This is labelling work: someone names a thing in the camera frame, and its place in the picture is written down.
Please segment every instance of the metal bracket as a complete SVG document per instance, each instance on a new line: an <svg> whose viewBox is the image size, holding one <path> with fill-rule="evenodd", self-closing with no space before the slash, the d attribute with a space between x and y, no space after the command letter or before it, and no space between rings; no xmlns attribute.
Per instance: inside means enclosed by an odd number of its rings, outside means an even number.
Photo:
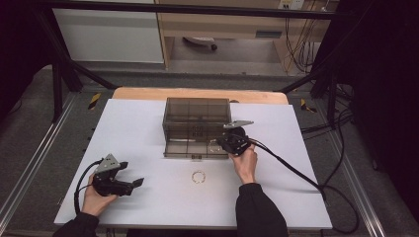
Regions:
<svg viewBox="0 0 419 237"><path fill-rule="evenodd" d="M95 174L110 171L110 170L115 170L115 169L120 168L120 166L121 166L120 162L117 161L117 159L114 157L114 155L109 154L101 162L101 164L98 166L98 168L96 168Z"/></svg>
<svg viewBox="0 0 419 237"><path fill-rule="evenodd" d="M253 124L253 123L254 121L251 121L251 120L236 120L236 121L232 121L231 123L225 124L223 127L226 129L231 129L231 128L236 128L236 127Z"/></svg>

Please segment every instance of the black cable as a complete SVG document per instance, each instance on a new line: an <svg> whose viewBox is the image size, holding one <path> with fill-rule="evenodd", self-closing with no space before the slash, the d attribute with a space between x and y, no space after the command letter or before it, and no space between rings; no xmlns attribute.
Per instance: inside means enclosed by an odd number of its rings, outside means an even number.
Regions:
<svg viewBox="0 0 419 237"><path fill-rule="evenodd" d="M321 135L326 134L327 132L330 132L330 131L332 131L332 130L333 130L333 129L330 129L330 130L327 130L327 131L323 131L323 132L321 132L321 133L318 133L318 134L315 134L315 135L313 135L313 136L307 137L307 138L305 138L304 140L309 140L309 139L315 138L315 137L317 137L317 136L321 136Z"/></svg>
<svg viewBox="0 0 419 237"><path fill-rule="evenodd" d="M293 171L295 174L297 174L298 176L300 176L302 179L306 180L307 182L309 182L311 185L313 185L315 188L317 188L320 193L321 196L323 197L323 200L326 200L326 194L324 193L324 191L320 188L319 185L317 185L315 182L313 182L312 180L310 180L305 174L303 174L302 172L300 172L299 170L297 170L296 168L294 168L292 165L290 165L289 163L287 163L287 161L285 161L283 158L281 158L280 156L276 155L274 152L272 152L270 149L268 149L268 147L266 147L264 144L261 143L261 145L257 142L253 143L255 146L260 147L261 149L265 150L266 152L268 152L269 154L271 154L272 156L274 156L275 158L277 158L278 161L280 161L285 167L287 167L289 170Z"/></svg>
<svg viewBox="0 0 419 237"><path fill-rule="evenodd" d="M342 111L340 114L339 114L339 117L337 118L337 126L338 126L338 131L339 131L339 136L340 136L340 139L341 139L341 141L342 141L342 148L341 148L341 156L340 156L340 158L339 158L339 162L338 162L338 164L335 166L335 168L334 168L334 170L332 171L332 173L328 176L328 178L326 179L326 181L324 182L324 184L323 185L317 185L316 183L314 183L312 180L310 180L309 178L307 178L307 176L306 175L304 175L303 173L301 173L300 171L298 171L296 168L294 168L293 166L291 166L290 164L288 164L284 159L282 159L280 156L278 156L278 155L276 155L274 152L272 152L265 144L263 144L262 142L260 142L260 141L258 141L258 140L256 140L256 139L253 139L253 138L245 138L245 137L242 137L242 136L239 136L239 135L236 135L236 134L231 134L231 135L234 135L234 136L238 136L238 137L240 137L241 139L244 139L244 140L247 140L248 142L251 142L252 144L254 144L255 146L258 146L258 147L260 147L261 149L263 149L263 150L265 150L266 152L268 152L269 154L271 154L272 156L274 156L275 158L277 158L277 160L279 160L284 166L286 166L288 169L290 169L291 171L293 171L295 174L297 174L298 176L300 176L301 178L303 178L304 180L306 180L307 182L309 182L311 185L313 185L314 187L316 187L319 191L320 191L320 193L321 193L321 195L322 195L322 197L323 197L323 200L326 200L326 193L325 193L325 189L329 189L329 190L332 190L332 191L334 191L335 193L337 193L339 196L341 196L343 199L344 199L344 201L354 210L354 213L355 213L355 218L356 218L356 223L355 223L355 226L351 229L351 230L341 230L341 229L339 229L339 228L336 228L336 227L332 227L332 229L333 230L335 230L335 231L337 231L337 232L339 232L339 233L342 233L342 234L352 234L352 233L354 233L358 228L359 228L359 225L360 225L360 216L359 216L359 214L358 214L358 212L357 212L357 210L356 210L356 208L354 207L354 205L351 203L351 201L342 193L342 192L340 192L339 190L337 190L336 188L334 188L334 187L331 187L331 186L329 186L328 185L328 183L329 183L329 181L332 179L332 177L336 174L336 172L337 172L337 170L339 169L339 167L341 166L341 164L342 164L342 162L343 162L343 159L344 159L344 152L345 152L345 142L344 142L344 137L343 137L343 133L342 133L342 117L343 117L343 115L346 115L347 113L350 113L350 115L349 116L346 116L345 117L345 119L350 119L351 117L352 117L352 112L349 110L349 109L346 109L346 110L344 110L344 111Z"/></svg>
<svg viewBox="0 0 419 237"><path fill-rule="evenodd" d="M332 227L332 229L334 231L337 231L337 232L341 233L341 234L352 234L355 231L357 231L357 229L360 227L360 215L358 214L357 209L354 207L354 205L352 204L352 202L342 192L340 192L338 189L336 189L334 187L331 187L331 186L322 186L322 189L323 190L324 189L329 189L331 191L334 191L336 194L338 194L340 197L342 197L346 201L346 203L354 210L355 219L356 219L355 221L356 222L355 222L355 226L352 229L350 229L350 230L341 230L341 229L338 229L338 228L336 228L334 226Z"/></svg>
<svg viewBox="0 0 419 237"><path fill-rule="evenodd" d="M305 55L305 46L307 45L307 54ZM313 63L313 57L314 57L314 43L311 45L310 41L305 41L303 48L299 52L299 63L306 68L311 66Z"/></svg>
<svg viewBox="0 0 419 237"><path fill-rule="evenodd" d="M79 182L77 183L76 192L74 192L74 210L76 211L76 214L80 213L80 202L79 202L80 191L83 190L84 188L89 187L89 185L87 185L87 186L83 187L82 189L80 189L81 182L83 181L84 177L86 176L86 174L90 170L90 168L92 168L95 165L99 165L102 161L103 161L103 159L101 159L99 161L95 161L91 165L89 165L89 167L86 168L86 170L81 175Z"/></svg>
<svg viewBox="0 0 419 237"><path fill-rule="evenodd" d="M313 9L315 2L316 2L316 0L314 0L313 3L311 4L310 10ZM311 37L312 31L314 29L315 20L310 20L310 22L308 23L308 27L306 27L308 20L305 20L304 26L302 26L302 30L301 30L298 42L296 43L296 46L295 46L294 50L293 50L293 47L291 45L291 41L290 41L290 37L289 37L290 19L286 18L285 21L286 21L286 39L287 39L286 40L286 46L287 46L287 49L290 53L290 58L293 61L293 63L295 64L296 68L298 68L299 71L306 73L307 72L306 68L308 66L312 65L313 60L312 60L311 63L308 63L308 58L310 57L310 48L311 48L311 45L310 45L310 42L309 42L308 43L307 58L306 58L306 61L304 61L305 45L307 43L307 40ZM298 54L298 60L297 60L295 58L295 53L298 50L299 50L299 54ZM311 57L314 58L314 50L312 50Z"/></svg>
<svg viewBox="0 0 419 237"><path fill-rule="evenodd" d="M337 91L336 91L336 96L337 97L340 97L340 98L342 98L344 100L347 100L349 102L354 100L354 88L353 87L351 88L351 95L348 92L346 92L341 86L336 87L336 89L337 89Z"/></svg>
<svg viewBox="0 0 419 237"><path fill-rule="evenodd" d="M342 142L341 155L340 155L340 158L339 158L339 162L335 166L335 169L332 171L332 173L329 175L329 177L326 179L326 181L324 182L323 186L327 186L327 184L329 183L330 179L332 179L332 177L335 175L335 173L337 172L337 170L339 169L339 167L341 166L341 164L343 162L344 152L345 152L345 140L343 139L342 125L341 125L341 117L342 117L342 114L344 114L346 111L349 111L349 110L346 109L341 114L339 114L339 117L338 117L338 131L339 131L339 137L340 137L341 142Z"/></svg>
<svg viewBox="0 0 419 237"><path fill-rule="evenodd" d="M349 110L345 110L344 113L342 114L342 116L345 115L343 118L341 118L340 122L342 125L346 124L348 121L350 121L352 119L352 113L350 113ZM338 123L339 119L336 118L333 120L334 123ZM307 134L307 133L311 133L311 132L315 132L315 131L319 131L325 128L331 127L331 123L327 122L324 124L320 124L320 125L316 125L316 126L310 126L310 127L303 127L300 129L301 134Z"/></svg>

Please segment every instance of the human hand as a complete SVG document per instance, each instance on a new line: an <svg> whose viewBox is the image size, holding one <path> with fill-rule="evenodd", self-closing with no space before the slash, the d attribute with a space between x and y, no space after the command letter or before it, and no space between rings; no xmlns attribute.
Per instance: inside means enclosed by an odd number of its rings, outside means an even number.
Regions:
<svg viewBox="0 0 419 237"><path fill-rule="evenodd" d="M89 177L89 186L86 188L86 192L84 193L84 202L81 212L99 216L111 202L118 198L118 196L111 195L103 197L99 195L92 186L94 176L95 174L92 174Z"/></svg>
<svg viewBox="0 0 419 237"><path fill-rule="evenodd" d="M251 144L241 155L228 154L233 160L234 169L243 185L256 183L255 171L258 162L258 154L255 152L255 145Z"/></svg>

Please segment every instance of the electrical cable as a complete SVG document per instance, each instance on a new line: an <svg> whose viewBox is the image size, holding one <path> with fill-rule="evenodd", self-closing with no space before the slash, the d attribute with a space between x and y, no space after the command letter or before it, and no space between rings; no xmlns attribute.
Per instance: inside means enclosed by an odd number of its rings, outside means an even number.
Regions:
<svg viewBox="0 0 419 237"><path fill-rule="evenodd" d="M265 150L266 152L268 152L269 154L271 154L275 158L277 158L277 160L280 161L285 167L287 167L289 170L293 171L295 174L297 174L298 176L300 176L302 179L306 180L311 185L313 185L315 188L317 188L318 191L321 193L321 196L323 197L323 200L326 200L326 194L321 189L321 187L319 185L317 185L315 182L313 182L312 180L310 180L306 175L304 175L302 172L300 172L299 170L297 170L296 168L294 168L292 165L290 165L289 163L287 163L287 161L285 161L283 158L281 158L280 156L276 155L268 147L266 147L263 143L257 141L257 142L255 142L253 144L255 146L258 146L261 149Z"/></svg>
<svg viewBox="0 0 419 237"><path fill-rule="evenodd" d="M277 158L277 160L280 161L285 167L287 167L289 170L293 171L296 175L300 176L302 179L304 179L305 181L307 181L308 183L313 185L315 188L317 188L318 191L321 193L321 196L323 197L323 200L326 200L326 195L325 195L324 191L320 188L319 185L317 185L310 178L308 178L305 174L303 174L302 172L300 172L299 170L294 168L292 165L290 165L287 161L285 161L279 155L277 155L273 151L271 151L265 144L263 144L262 142L260 142L256 139L253 139L253 138L247 138L247 137L243 137L241 135L237 135L237 134L233 134L233 133L230 133L229 135L236 136L236 137L239 137L240 139L245 140L246 142L250 142L250 143L254 144L255 146L261 148L262 150L268 152L270 155L274 156L275 158Z"/></svg>
<svg viewBox="0 0 419 237"><path fill-rule="evenodd" d="M339 233L342 233L342 234L352 234L352 233L354 233L359 228L359 225L360 225L360 216L359 216L359 214L358 214L355 206L352 204L352 202L342 192L340 192L336 188L328 185L328 183L330 182L330 180L332 179L332 177L336 174L337 170L340 168L340 166L341 166L341 164L343 162L343 159L345 157L344 156L345 142L344 142L343 132L342 132L342 128L341 128L342 127L342 124L343 124L342 123L342 120L343 120L343 117L344 116L345 116L345 120L347 122L348 120L350 120L352 118L352 112L349 109L346 109L346 110L342 111L339 114L339 117L337 118L337 126L338 126L338 131L339 131L339 137L340 137L341 142L342 142L341 156L339 158L339 161L338 161L337 165L335 166L335 168L333 169L333 171L331 172L331 174L327 177L326 181L322 185L317 185L315 182L313 182L312 180L310 180L309 178L307 178L306 175L304 175L299 170L297 170L296 168L294 168L293 166L291 166L283 158L281 158L280 156L276 155L274 152L272 152L262 142L260 142L260 141L258 141L256 139L253 139L253 138L247 138L247 137L243 137L243 136L240 136L240 135L237 135L237 134L230 133L230 135L237 136L237 137L239 137L241 139L244 139L247 142L251 142L255 146L263 149L264 151L268 152L270 155L272 155L275 158L277 158L277 160L280 161L284 166L286 166L288 169L290 169L291 171L293 171L295 174L297 174L298 176L300 176L301 178L303 178L304 180L306 180L307 182L309 182L311 185L313 185L315 188L317 188L320 191L320 193L321 193L321 195L323 197L323 200L326 200L326 193L324 191L325 189L329 189L329 190L335 192L336 194L338 194L340 197L342 197L344 199L344 201L354 210L355 218L356 218L356 223L355 223L355 226L352 229L350 229L350 230L341 230L341 229L336 228L334 226L332 227L332 229L335 230L335 231L337 231L337 232L339 232Z"/></svg>
<svg viewBox="0 0 419 237"><path fill-rule="evenodd" d="M314 8L315 2L316 2L316 0L314 0L313 3L311 4L311 7L309 9L310 11ZM307 39L309 39L311 37L311 33L312 33L312 30L315 26L316 21L315 20L310 20L309 21L308 27L307 27L308 30L306 29L307 22L308 22L308 20L305 20L304 25L302 26L302 29L301 29L301 33L300 33L300 35L298 37L298 40L297 40L297 43L295 45L295 49L293 49L293 47L291 45L290 37L289 37L290 19L286 18L286 46L287 46L287 49L289 51L290 58L291 58L292 62L295 64L295 66L298 68L298 70L300 70L301 72L305 72L305 73L307 71L306 70L307 64L310 64L310 63L308 63L308 58L310 56L310 47L311 47L311 45L309 45L307 59L306 59L306 62L304 62L303 58L304 58L304 52L305 52L305 45L307 43ZM298 60L296 60L294 54L298 50L299 50ZM284 66L284 69L285 69L286 72L289 71L290 66L291 66L291 63L289 63L288 68L286 68Z"/></svg>
<svg viewBox="0 0 419 237"><path fill-rule="evenodd" d="M324 184L322 186L327 186L327 184L329 183L329 181L332 179L332 177L336 174L337 170L341 166L341 164L343 162L343 158L345 157L344 156L344 152L345 152L345 140L343 139L342 126L340 124L340 119L341 119L342 114L344 114L346 111L349 111L349 110L346 109L341 114L339 114L339 119L338 119L339 137L340 137L341 142L342 142L342 148L341 148L341 154L340 154L339 162L338 162L338 164L336 165L335 169L332 171L332 173L329 175L329 177L326 179L326 181L324 182Z"/></svg>
<svg viewBox="0 0 419 237"><path fill-rule="evenodd" d="M320 136L320 135L326 134L327 132L330 132L330 131L332 131L332 130L333 130L333 129L330 129L330 130L327 130L327 131L323 131L323 132L321 132L321 133L318 133L318 134L315 134L315 135L313 135L313 136L307 137L307 138L305 138L304 140L309 140L309 139L315 138L315 137L317 137L317 136Z"/></svg>
<svg viewBox="0 0 419 237"><path fill-rule="evenodd" d="M76 192L74 192L74 210L76 211L76 214L80 213L80 203L79 203L79 194L80 191L83 190L84 188L89 187L90 185L87 185L85 187L83 187L82 189L80 189L81 186L81 182L83 181L84 177L86 176L87 172L95 165L99 165L104 159L101 159L99 161L95 161L92 164L90 164L86 170L83 172L83 174L80 177L79 182L77 183L77 187L76 187Z"/></svg>
<svg viewBox="0 0 419 237"><path fill-rule="evenodd" d="M351 95L348 92L346 92L340 84L338 84L336 89L337 89L337 91L336 91L336 96L337 97L340 97L340 98L342 98L344 100L347 100L349 102L354 100L354 88L353 87L351 88Z"/></svg>
<svg viewBox="0 0 419 237"><path fill-rule="evenodd" d="M352 202L342 193L340 192L338 189L332 187L332 186L322 186L322 189L329 189L331 191L334 191L336 194L338 194L340 197L342 197L344 199L344 201L352 208L352 210L354 210L354 214L355 214L355 226L350 229L350 230L341 230L338 229L336 227L332 227L332 229L334 231L337 231L341 234L352 234L354 233L359 227L360 227L360 215L357 212L357 209L355 208L355 206L352 204Z"/></svg>
<svg viewBox="0 0 419 237"><path fill-rule="evenodd" d="M352 113L350 113L349 110L345 110L344 112L345 113L342 114L341 120L340 120L341 125L346 124L353 117ZM338 118L333 120L333 124L338 123L338 122L339 122ZM301 134L307 134L307 133L312 133L312 132L319 131L319 130L322 130L322 129L325 129L325 128L328 128L328 127L331 127L330 122L325 123L325 124L321 124L321 125L311 126L311 127L303 127L303 128L300 129L300 131L301 131Z"/></svg>

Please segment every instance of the black sleeve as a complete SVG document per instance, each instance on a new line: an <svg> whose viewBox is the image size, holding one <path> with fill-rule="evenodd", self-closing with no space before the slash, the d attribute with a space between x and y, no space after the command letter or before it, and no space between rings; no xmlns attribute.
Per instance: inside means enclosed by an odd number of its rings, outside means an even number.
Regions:
<svg viewBox="0 0 419 237"><path fill-rule="evenodd" d="M55 231L53 237L96 237L98 224L98 217L80 212L76 218Z"/></svg>
<svg viewBox="0 0 419 237"><path fill-rule="evenodd" d="M236 202L237 233L239 237L288 236L283 215L263 193L259 184L246 184L239 188Z"/></svg>

